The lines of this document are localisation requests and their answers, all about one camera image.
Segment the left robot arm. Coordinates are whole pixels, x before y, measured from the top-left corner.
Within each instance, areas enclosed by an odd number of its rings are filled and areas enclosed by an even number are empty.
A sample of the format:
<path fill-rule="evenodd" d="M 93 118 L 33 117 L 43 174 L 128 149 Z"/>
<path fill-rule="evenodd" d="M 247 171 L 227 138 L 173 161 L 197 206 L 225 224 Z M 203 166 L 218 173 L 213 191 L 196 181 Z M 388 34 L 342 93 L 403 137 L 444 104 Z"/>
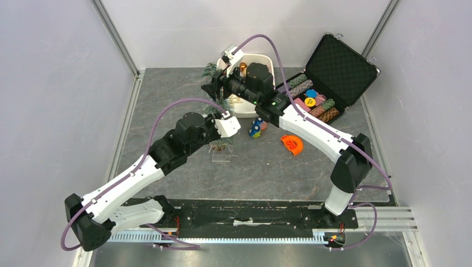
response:
<path fill-rule="evenodd" d="M 137 192 L 182 166 L 201 147 L 236 133 L 239 124 L 226 112 L 202 116 L 186 113 L 162 138 L 156 140 L 128 169 L 84 196 L 71 194 L 65 199 L 68 224 L 84 251 L 93 251 L 115 233 L 145 224 L 170 226 L 174 208 L 166 197 L 157 196 L 140 204 L 124 203 Z"/>

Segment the clear battery box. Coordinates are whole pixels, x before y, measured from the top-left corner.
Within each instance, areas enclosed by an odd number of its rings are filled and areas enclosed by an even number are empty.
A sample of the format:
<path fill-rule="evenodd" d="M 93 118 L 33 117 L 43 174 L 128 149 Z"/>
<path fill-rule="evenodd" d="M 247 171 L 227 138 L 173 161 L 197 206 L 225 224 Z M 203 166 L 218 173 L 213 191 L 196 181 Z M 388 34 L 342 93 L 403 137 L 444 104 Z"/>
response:
<path fill-rule="evenodd" d="M 212 154 L 213 163 L 227 163 L 231 160 L 231 154 Z"/>

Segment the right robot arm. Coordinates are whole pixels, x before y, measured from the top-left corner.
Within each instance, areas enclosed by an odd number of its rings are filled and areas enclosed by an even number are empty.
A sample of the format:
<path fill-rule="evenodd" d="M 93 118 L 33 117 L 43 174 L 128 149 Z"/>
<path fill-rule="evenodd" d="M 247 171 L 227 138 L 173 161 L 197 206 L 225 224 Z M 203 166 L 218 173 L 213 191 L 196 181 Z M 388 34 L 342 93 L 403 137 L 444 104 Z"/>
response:
<path fill-rule="evenodd" d="M 306 112 L 300 115 L 293 105 L 288 105 L 284 115 L 276 119 L 278 126 L 313 145 L 334 163 L 331 173 L 332 188 L 323 204 L 321 218 L 325 225 L 335 227 L 344 219 L 344 212 L 352 202 L 359 183 L 372 168 L 372 151 L 367 136 L 353 137 L 315 119 Z"/>

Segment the small frosted christmas tree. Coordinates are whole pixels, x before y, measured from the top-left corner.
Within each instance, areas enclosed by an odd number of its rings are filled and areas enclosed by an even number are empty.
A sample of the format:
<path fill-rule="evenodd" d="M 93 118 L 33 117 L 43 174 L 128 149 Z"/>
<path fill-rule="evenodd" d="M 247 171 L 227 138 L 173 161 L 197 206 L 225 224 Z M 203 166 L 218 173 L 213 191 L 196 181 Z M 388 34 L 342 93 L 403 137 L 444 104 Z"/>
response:
<path fill-rule="evenodd" d="M 205 78 L 209 78 L 209 80 L 211 80 L 211 77 L 220 70 L 221 68 L 219 68 L 216 63 L 209 62 L 204 67 L 202 76 Z M 225 108 L 228 111 L 232 110 L 227 100 L 213 100 L 209 96 L 206 96 L 205 98 L 208 101 L 211 101 L 215 103 L 216 105 Z M 210 113 L 217 113 L 218 111 L 220 111 L 220 109 L 216 108 L 214 105 L 204 104 L 203 111 L 205 114 L 210 114 Z M 233 147 L 234 141 L 235 141 L 234 137 L 222 137 L 221 139 L 210 142 L 209 148 L 211 151 L 216 151 L 216 152 L 224 151 L 225 149 L 231 150 Z"/>

